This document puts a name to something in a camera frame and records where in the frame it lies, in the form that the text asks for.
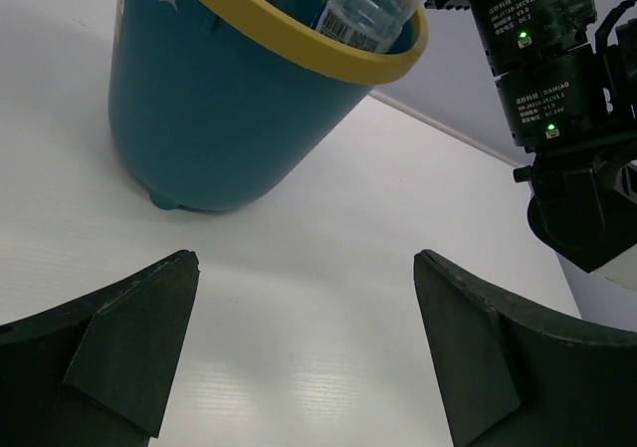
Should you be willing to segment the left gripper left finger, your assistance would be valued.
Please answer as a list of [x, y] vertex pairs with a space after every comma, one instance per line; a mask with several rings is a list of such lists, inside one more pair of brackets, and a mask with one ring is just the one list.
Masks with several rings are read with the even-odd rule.
[[177, 251], [1, 328], [4, 446], [146, 446], [158, 437], [198, 281]]

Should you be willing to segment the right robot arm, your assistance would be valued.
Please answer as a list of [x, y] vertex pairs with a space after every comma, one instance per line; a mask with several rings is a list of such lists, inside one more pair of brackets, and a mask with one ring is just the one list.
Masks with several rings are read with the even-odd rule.
[[424, 0], [470, 10], [516, 145], [528, 222], [582, 271], [636, 286], [636, 23], [624, 0]]

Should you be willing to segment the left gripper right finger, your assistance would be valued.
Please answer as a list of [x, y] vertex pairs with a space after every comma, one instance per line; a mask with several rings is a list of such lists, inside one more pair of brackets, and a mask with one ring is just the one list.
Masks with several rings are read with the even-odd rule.
[[488, 283], [441, 255], [414, 285], [456, 446], [632, 446], [636, 336]]

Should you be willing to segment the green label water bottle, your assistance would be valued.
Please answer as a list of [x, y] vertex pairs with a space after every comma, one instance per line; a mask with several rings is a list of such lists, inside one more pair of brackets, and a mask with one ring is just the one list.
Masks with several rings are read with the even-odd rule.
[[385, 54], [421, 0], [322, 0], [311, 28], [348, 47]]

